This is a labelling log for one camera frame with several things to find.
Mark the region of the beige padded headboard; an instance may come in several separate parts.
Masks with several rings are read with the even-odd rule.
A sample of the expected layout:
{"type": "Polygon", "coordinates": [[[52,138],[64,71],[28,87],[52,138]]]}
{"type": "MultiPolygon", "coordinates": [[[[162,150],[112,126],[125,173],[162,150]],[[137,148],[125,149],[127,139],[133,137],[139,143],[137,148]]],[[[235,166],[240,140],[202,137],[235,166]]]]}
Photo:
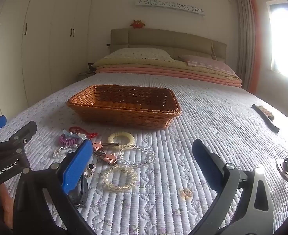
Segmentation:
{"type": "Polygon", "coordinates": [[[158,48],[175,60],[181,55],[195,55],[225,62],[227,51],[222,42],[162,29],[112,29],[108,46],[110,52],[132,47],[158,48]]]}

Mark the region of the black comb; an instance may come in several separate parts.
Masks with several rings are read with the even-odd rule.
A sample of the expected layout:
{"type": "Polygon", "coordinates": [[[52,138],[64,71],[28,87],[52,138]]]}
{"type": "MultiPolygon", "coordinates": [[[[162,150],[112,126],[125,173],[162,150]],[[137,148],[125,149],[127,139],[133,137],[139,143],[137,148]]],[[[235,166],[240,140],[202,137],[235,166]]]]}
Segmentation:
{"type": "Polygon", "coordinates": [[[260,115],[267,127],[274,133],[278,133],[280,129],[270,120],[267,114],[265,114],[257,105],[253,104],[252,108],[260,115]]]}

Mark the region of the brown wicker basket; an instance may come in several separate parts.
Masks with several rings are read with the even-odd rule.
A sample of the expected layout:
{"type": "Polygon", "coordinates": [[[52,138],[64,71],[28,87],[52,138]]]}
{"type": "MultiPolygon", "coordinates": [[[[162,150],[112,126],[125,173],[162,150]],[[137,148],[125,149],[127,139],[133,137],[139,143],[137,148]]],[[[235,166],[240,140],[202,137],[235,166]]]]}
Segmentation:
{"type": "Polygon", "coordinates": [[[85,122],[140,129],[165,129],[181,113],[170,89],[108,84],[83,89],[67,106],[85,122]]]}

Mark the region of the pink pillow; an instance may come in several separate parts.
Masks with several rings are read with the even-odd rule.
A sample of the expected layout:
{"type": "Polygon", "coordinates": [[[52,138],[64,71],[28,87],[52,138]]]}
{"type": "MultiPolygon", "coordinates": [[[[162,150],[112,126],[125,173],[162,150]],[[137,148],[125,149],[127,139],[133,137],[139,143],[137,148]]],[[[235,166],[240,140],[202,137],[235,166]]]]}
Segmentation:
{"type": "Polygon", "coordinates": [[[186,62],[188,66],[203,67],[229,75],[236,75],[233,69],[231,69],[227,64],[223,63],[222,61],[192,55],[181,55],[179,56],[179,58],[180,60],[186,62]]]}

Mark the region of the white wardrobe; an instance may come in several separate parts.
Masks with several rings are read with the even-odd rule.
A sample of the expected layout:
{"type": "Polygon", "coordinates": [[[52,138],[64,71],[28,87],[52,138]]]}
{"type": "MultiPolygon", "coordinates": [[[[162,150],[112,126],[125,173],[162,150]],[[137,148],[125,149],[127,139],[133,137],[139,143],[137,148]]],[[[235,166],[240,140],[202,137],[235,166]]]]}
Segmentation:
{"type": "Polygon", "coordinates": [[[92,0],[0,0],[0,116],[14,118],[88,68],[92,0]]]}

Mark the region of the window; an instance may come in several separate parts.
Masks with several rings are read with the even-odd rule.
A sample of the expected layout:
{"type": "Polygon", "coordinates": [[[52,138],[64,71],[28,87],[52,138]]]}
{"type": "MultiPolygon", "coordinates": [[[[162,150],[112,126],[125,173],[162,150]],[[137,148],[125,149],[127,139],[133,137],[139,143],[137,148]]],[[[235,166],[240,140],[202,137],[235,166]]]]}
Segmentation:
{"type": "Polygon", "coordinates": [[[266,3],[270,22],[271,69],[288,78],[288,2],[266,3]]]}

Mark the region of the white floral pillow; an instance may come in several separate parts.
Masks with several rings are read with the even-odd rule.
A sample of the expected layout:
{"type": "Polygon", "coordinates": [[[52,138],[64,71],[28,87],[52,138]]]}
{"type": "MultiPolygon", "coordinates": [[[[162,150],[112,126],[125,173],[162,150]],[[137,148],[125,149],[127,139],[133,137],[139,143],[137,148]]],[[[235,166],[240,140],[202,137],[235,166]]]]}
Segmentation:
{"type": "Polygon", "coordinates": [[[165,50],[158,48],[146,48],[146,47],[136,47],[136,48],[122,48],[112,52],[111,54],[105,56],[104,58],[134,58],[134,59],[148,59],[148,60],[159,60],[174,62],[175,60],[171,58],[170,54],[165,50]]]}

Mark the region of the pink star hair clip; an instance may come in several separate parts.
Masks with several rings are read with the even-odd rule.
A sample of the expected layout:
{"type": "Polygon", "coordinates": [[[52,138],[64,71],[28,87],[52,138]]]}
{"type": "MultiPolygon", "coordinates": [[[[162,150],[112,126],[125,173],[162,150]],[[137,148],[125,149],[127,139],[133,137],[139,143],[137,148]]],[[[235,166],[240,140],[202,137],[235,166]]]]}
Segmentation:
{"type": "Polygon", "coordinates": [[[102,151],[94,151],[93,154],[106,162],[108,165],[117,165],[117,157],[113,154],[104,153],[102,151]]]}
{"type": "Polygon", "coordinates": [[[106,143],[106,142],[93,142],[93,148],[95,150],[100,150],[100,149],[103,149],[103,148],[113,148],[113,147],[119,147],[120,144],[119,143],[106,143]]]}

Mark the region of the white carved wall ornament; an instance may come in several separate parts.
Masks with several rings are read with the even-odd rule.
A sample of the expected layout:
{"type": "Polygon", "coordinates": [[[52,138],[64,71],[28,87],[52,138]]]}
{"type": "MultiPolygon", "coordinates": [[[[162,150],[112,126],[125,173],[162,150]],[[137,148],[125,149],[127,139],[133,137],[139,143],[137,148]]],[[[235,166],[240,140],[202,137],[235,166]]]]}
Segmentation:
{"type": "Polygon", "coordinates": [[[203,9],[200,9],[194,5],[182,4],[182,3],[177,3],[177,2],[162,1],[162,0],[137,0],[137,1],[135,1],[135,6],[159,7],[159,8],[189,12],[189,13],[197,14],[200,16],[206,15],[203,9]]]}

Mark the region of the small silver black pendant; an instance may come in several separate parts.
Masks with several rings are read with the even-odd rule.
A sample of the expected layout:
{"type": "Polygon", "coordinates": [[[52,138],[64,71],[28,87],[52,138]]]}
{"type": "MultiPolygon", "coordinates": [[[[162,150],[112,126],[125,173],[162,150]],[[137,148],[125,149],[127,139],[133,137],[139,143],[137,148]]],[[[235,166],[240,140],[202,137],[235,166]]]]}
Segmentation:
{"type": "Polygon", "coordinates": [[[94,173],[94,165],[92,163],[90,163],[84,170],[84,177],[85,178],[90,178],[94,173]]]}

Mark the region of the white quilted bedspread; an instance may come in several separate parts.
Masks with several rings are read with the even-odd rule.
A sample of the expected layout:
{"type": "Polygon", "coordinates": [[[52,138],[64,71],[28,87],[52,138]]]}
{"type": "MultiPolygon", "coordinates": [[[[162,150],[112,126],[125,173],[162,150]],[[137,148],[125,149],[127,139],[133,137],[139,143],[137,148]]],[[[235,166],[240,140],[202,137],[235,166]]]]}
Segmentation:
{"type": "Polygon", "coordinates": [[[265,169],[274,204],[274,227],[288,217],[288,181],[276,168],[288,157],[288,118],[258,97],[238,87],[145,74],[99,73],[74,83],[8,121],[0,142],[33,120],[37,133],[26,144],[31,169],[47,169],[64,129],[79,126],[106,141],[122,127],[84,123],[67,100],[96,84],[167,88],[174,92],[181,114],[161,130],[129,128],[135,144],[155,152],[154,162],[137,170],[135,187],[113,192],[103,185],[106,165],[93,158],[89,194],[81,214],[97,234],[188,234],[205,214],[216,193],[208,186],[192,155],[192,143],[204,145],[242,170],[265,169]],[[271,131],[252,108],[257,105],[280,129],[271,131]]]}

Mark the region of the translucent blue bow clip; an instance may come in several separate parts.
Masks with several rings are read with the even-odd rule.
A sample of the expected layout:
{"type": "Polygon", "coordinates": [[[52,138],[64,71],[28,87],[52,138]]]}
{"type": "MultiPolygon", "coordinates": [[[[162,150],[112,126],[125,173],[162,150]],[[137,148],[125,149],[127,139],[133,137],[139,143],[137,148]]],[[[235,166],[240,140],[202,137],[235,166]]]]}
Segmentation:
{"type": "Polygon", "coordinates": [[[77,138],[77,139],[80,138],[76,133],[68,132],[65,129],[63,130],[63,134],[64,134],[65,138],[77,138]]]}

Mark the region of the folded yellow pink blankets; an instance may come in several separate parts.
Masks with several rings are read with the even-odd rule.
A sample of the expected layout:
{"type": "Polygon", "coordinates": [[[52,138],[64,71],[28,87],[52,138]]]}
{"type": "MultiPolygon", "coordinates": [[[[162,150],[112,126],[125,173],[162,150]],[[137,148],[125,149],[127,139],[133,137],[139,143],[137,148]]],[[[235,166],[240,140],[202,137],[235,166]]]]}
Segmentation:
{"type": "Polygon", "coordinates": [[[138,58],[102,58],[94,64],[96,72],[133,73],[172,76],[210,83],[241,87],[242,80],[230,67],[138,58]]]}

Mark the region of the orange plush toy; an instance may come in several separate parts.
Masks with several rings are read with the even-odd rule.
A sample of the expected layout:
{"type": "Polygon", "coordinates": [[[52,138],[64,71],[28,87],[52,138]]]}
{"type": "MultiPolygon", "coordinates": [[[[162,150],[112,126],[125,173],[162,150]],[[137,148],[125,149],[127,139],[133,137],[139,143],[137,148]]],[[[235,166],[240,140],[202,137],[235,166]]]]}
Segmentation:
{"type": "Polygon", "coordinates": [[[142,29],[144,28],[146,25],[145,23],[142,22],[142,20],[134,20],[130,26],[134,29],[142,29]]]}

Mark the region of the striped orange curtain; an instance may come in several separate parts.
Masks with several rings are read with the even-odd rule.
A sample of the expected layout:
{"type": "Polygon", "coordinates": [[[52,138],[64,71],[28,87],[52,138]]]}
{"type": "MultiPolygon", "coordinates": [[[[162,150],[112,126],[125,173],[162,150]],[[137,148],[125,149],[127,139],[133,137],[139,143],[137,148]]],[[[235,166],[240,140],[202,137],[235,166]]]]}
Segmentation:
{"type": "Polygon", "coordinates": [[[238,15],[238,59],[237,75],[242,88],[256,94],[261,67],[260,18],[256,0],[236,0],[238,15]]]}

